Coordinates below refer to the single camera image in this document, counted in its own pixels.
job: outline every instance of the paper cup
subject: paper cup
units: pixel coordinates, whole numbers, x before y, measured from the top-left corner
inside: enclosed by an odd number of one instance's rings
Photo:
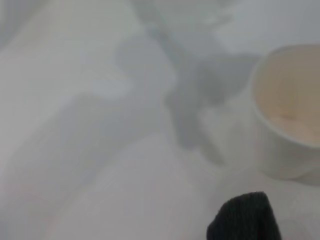
[[[278,49],[251,76],[258,167],[281,179],[320,167],[320,45]]]

